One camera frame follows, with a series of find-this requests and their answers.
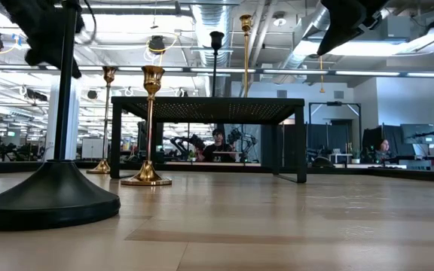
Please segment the black stand pole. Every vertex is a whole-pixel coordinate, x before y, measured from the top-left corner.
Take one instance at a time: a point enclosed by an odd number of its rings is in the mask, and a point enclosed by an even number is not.
[[[217,56],[219,55],[219,49],[222,48],[222,39],[224,38],[224,33],[219,31],[211,32],[210,38],[212,39],[210,45],[214,49],[214,73],[213,73],[213,83],[212,83],[212,97],[215,97],[215,82],[217,81]]]
[[[58,93],[57,133],[55,135],[54,159],[64,160],[66,154],[66,135],[68,132],[69,97],[72,87],[73,47],[75,43],[76,17],[78,2],[63,1],[65,8],[65,38],[61,59],[60,92]]]
[[[214,51],[214,74],[212,80],[212,97],[215,97],[215,82],[217,80],[217,50]]]
[[[0,193],[0,230],[42,230],[91,223],[118,213],[120,199],[86,179],[65,160],[78,0],[63,0],[66,26],[58,101],[55,160]]]

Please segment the computer monitor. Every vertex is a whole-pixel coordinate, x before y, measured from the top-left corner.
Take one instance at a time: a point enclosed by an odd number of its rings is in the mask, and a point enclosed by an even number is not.
[[[434,144],[433,124],[402,124],[401,131],[404,144]]]

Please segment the pillar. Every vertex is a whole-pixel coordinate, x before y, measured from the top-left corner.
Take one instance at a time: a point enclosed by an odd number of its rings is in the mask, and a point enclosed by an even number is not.
[[[76,158],[76,144],[78,140],[78,112],[80,110],[80,90],[78,83],[72,79],[70,94],[70,107],[68,113],[68,132],[66,139],[65,159]],[[44,160],[51,160],[54,156],[55,134],[57,130],[58,93],[60,92],[60,76],[53,76],[51,80],[50,110],[48,112],[48,125],[46,132],[46,146]]]

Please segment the person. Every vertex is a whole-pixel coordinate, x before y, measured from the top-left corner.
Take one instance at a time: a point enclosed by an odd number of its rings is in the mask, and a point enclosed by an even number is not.
[[[381,139],[381,143],[378,148],[379,151],[387,152],[390,150],[390,143],[387,139]]]
[[[390,151],[390,143],[387,139],[381,139],[379,145],[376,147],[376,160],[381,163],[385,161],[390,161],[395,156]]]
[[[205,149],[197,150],[197,161],[199,162],[223,162],[232,163],[235,162],[235,154],[215,154],[219,151],[235,151],[234,145],[225,144],[224,131],[221,129],[214,129],[212,131],[214,137],[214,144],[205,147]]]

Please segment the black robotic arm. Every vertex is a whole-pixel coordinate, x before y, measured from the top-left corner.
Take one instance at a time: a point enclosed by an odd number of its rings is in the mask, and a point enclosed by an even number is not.
[[[63,9],[55,8],[58,0],[0,0],[10,14],[11,22],[16,23],[28,37],[31,49],[25,56],[29,65],[39,65],[46,62],[61,69],[62,44],[64,36],[65,18]],[[84,27],[81,17],[81,7],[78,0],[68,0],[77,7],[78,17],[76,33]],[[73,60],[74,78],[80,78],[81,73]]]
[[[381,9],[390,0],[322,0],[328,11],[331,23],[317,51],[322,56],[334,48],[362,35],[359,26],[370,30],[381,23]]]

